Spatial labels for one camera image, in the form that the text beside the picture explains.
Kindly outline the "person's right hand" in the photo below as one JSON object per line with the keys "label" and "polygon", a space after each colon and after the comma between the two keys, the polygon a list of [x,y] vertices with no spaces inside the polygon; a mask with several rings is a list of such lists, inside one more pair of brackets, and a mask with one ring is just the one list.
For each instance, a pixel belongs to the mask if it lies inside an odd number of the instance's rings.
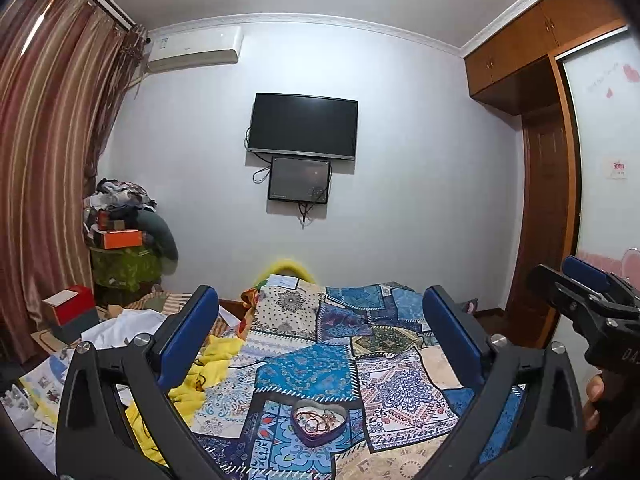
{"label": "person's right hand", "polygon": [[596,429],[600,420],[600,412],[597,410],[596,403],[600,401],[604,393],[604,381],[601,374],[594,375],[587,384],[586,395],[587,401],[582,411],[584,412],[586,431]]}

